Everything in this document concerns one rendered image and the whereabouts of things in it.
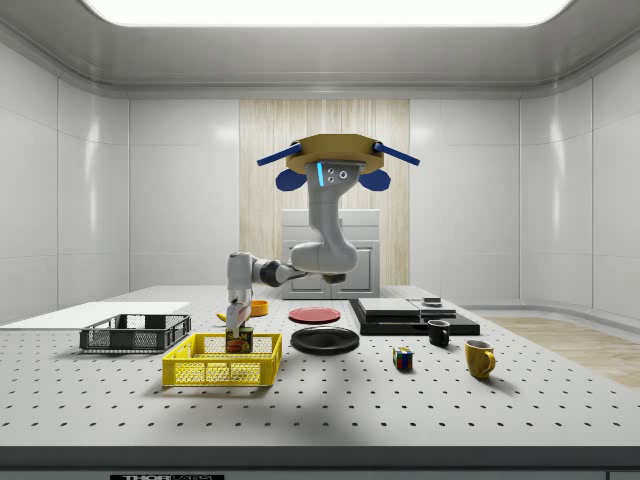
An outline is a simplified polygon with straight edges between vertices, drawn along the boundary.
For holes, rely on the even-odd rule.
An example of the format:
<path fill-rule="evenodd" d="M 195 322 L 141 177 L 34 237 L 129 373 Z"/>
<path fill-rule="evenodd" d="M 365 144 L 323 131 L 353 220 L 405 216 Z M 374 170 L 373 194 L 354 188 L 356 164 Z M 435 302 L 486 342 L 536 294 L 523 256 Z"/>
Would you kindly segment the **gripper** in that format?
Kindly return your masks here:
<path fill-rule="evenodd" d="M 227 308 L 226 328 L 238 331 L 250 318 L 250 303 L 234 300 Z"/>

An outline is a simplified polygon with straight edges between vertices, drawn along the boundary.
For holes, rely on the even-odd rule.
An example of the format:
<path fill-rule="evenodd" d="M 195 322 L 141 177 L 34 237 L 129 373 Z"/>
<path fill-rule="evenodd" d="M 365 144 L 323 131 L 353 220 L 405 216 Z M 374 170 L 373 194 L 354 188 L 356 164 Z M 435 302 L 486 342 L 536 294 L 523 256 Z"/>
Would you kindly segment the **flat-sided can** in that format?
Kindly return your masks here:
<path fill-rule="evenodd" d="M 228 354 L 247 354 L 253 352 L 253 332 L 251 327 L 240 327 L 237 334 L 233 329 L 226 330 L 226 352 Z"/>

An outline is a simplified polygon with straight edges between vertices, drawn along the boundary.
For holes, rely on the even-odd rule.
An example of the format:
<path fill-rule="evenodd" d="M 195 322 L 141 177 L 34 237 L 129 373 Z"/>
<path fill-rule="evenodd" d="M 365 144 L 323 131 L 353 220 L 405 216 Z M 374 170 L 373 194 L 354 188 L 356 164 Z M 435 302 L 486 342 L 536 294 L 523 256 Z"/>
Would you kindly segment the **yellow basket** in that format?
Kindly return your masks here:
<path fill-rule="evenodd" d="M 257 333 L 252 353 L 225 352 L 224 333 L 194 333 L 162 358 L 164 386 L 270 386 L 282 358 L 280 333 Z"/>

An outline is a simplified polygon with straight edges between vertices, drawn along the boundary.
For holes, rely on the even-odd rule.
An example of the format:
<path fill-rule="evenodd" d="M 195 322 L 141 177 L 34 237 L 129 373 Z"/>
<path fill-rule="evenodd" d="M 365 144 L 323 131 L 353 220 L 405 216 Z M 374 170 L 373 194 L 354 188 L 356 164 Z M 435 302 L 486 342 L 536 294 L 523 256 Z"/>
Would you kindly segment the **red plate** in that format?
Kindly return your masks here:
<path fill-rule="evenodd" d="M 289 312 L 289 319 L 300 324 L 329 324 L 340 318 L 338 310 L 328 307 L 302 307 Z"/>

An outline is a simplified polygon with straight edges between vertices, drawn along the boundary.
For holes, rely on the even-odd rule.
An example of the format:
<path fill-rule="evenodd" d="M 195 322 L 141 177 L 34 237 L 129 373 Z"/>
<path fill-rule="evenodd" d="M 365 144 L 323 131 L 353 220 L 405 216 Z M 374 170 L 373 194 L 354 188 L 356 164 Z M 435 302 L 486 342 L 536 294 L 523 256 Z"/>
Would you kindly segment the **black plate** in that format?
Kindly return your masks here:
<path fill-rule="evenodd" d="M 340 327 L 314 326 L 300 329 L 291 335 L 291 345 L 314 355 L 347 353 L 359 346 L 360 337 L 352 330 Z"/>

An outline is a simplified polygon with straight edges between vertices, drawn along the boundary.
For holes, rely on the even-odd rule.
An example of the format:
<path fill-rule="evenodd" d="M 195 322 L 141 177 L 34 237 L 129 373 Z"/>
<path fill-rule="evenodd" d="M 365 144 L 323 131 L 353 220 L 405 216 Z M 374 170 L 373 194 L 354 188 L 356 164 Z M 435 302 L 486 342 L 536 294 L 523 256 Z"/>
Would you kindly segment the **dark grey basket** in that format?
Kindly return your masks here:
<path fill-rule="evenodd" d="M 191 317 L 178 314 L 119 314 L 80 331 L 87 351 L 164 352 L 191 330 Z"/>

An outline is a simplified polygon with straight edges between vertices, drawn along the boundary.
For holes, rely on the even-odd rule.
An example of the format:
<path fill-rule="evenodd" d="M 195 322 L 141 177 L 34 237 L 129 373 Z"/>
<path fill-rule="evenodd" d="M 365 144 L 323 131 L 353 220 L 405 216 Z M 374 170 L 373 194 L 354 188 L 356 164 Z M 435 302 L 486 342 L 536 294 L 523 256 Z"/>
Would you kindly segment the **white cabinet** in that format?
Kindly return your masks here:
<path fill-rule="evenodd" d="M 357 268 L 338 284 L 328 284 L 320 276 L 294 279 L 281 288 L 289 300 L 352 299 L 378 297 L 380 290 L 378 209 L 340 209 L 339 221 L 345 238 L 358 253 Z M 282 259 L 287 261 L 292 248 L 303 242 L 320 241 L 308 221 L 307 209 L 282 210 Z"/>

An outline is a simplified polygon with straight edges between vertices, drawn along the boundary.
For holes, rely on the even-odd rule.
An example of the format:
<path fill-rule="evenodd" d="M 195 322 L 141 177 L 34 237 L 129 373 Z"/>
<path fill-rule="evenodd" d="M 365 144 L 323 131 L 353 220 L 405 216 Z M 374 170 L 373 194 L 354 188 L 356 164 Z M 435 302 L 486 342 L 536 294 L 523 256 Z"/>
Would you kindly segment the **black stove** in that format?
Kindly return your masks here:
<path fill-rule="evenodd" d="M 457 336 L 477 336 L 480 325 L 460 313 L 426 315 L 420 308 L 410 303 L 413 310 L 382 310 L 366 312 L 360 299 L 351 299 L 351 307 L 360 323 L 361 335 L 376 336 L 427 336 L 429 320 L 444 320 L 450 324 L 450 334 Z"/>

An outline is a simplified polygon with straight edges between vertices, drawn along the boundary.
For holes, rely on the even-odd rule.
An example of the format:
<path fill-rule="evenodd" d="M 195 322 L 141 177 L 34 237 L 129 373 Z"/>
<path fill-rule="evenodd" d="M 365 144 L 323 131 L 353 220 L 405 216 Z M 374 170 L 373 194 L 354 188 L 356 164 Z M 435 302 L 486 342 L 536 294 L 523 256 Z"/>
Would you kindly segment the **drone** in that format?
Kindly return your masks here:
<path fill-rule="evenodd" d="M 406 153 L 392 149 L 381 141 L 359 134 L 317 134 L 294 141 L 288 148 L 273 153 L 257 161 L 259 166 L 286 159 L 287 169 L 276 177 L 276 186 L 281 191 L 293 191 L 307 181 L 305 165 L 317 162 L 314 173 L 319 185 L 325 187 L 330 180 L 336 180 L 334 169 L 324 166 L 328 161 L 346 161 L 362 163 L 359 183 L 372 191 L 384 191 L 389 188 L 390 177 L 382 171 L 384 155 L 403 160 L 418 166 L 420 161 Z"/>

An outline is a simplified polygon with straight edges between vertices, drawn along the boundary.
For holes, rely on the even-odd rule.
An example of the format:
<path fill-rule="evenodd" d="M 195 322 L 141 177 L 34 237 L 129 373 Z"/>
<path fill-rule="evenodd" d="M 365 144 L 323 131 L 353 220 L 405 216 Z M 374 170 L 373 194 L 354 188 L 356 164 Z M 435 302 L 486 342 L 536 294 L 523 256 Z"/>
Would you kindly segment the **black mug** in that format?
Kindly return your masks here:
<path fill-rule="evenodd" d="M 429 320 L 427 325 L 430 343 L 438 347 L 447 347 L 450 341 L 450 323 L 445 320 Z"/>

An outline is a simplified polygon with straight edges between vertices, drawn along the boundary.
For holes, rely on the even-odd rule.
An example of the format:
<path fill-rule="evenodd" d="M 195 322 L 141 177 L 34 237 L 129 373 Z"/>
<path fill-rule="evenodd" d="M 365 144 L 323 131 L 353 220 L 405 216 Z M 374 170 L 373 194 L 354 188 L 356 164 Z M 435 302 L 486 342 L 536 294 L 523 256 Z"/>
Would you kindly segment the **yellow mug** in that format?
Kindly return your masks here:
<path fill-rule="evenodd" d="M 488 378 L 496 366 L 493 345 L 482 340 L 467 340 L 464 348 L 470 374 L 479 379 Z"/>

